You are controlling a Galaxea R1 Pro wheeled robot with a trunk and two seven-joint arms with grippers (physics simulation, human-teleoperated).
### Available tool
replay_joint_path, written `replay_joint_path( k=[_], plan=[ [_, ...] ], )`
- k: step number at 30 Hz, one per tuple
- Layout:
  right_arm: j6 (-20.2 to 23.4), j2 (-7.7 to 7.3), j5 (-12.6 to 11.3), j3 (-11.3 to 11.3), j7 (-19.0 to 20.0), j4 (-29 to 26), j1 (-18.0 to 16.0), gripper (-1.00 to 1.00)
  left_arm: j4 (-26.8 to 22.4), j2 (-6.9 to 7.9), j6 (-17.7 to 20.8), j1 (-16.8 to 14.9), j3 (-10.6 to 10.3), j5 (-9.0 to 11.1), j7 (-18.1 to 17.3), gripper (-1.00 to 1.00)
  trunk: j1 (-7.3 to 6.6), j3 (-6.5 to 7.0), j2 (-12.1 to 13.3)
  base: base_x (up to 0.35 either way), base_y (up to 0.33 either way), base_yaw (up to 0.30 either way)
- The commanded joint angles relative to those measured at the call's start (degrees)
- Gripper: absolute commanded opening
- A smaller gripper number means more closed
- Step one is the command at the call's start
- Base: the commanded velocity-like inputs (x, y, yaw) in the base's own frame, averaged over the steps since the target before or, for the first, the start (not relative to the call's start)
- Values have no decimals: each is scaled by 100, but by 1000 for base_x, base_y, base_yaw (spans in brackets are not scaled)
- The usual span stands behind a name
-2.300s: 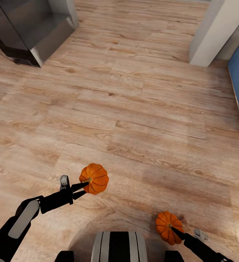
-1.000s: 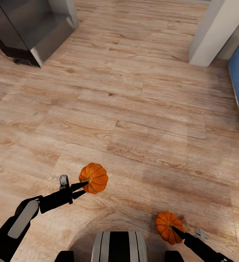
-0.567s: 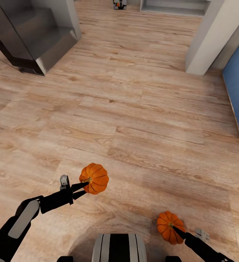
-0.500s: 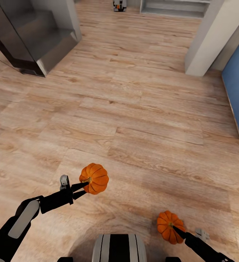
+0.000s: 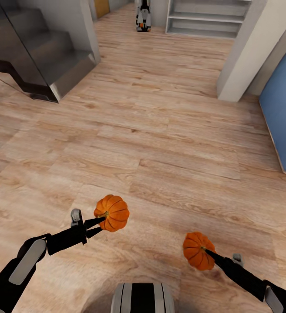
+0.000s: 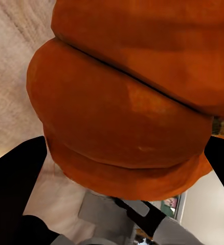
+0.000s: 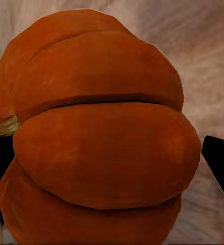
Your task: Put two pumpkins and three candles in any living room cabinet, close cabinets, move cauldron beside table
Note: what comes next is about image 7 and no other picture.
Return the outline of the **pumpkin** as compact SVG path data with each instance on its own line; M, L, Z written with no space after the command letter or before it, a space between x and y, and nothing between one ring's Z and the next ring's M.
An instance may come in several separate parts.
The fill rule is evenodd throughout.
M113 16L43 17L0 59L0 180L18 245L161 245L199 166L177 70Z

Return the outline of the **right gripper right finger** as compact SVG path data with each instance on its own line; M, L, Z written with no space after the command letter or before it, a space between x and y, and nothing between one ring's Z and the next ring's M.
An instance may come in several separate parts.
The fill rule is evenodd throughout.
M202 155L224 191L224 140L206 136Z

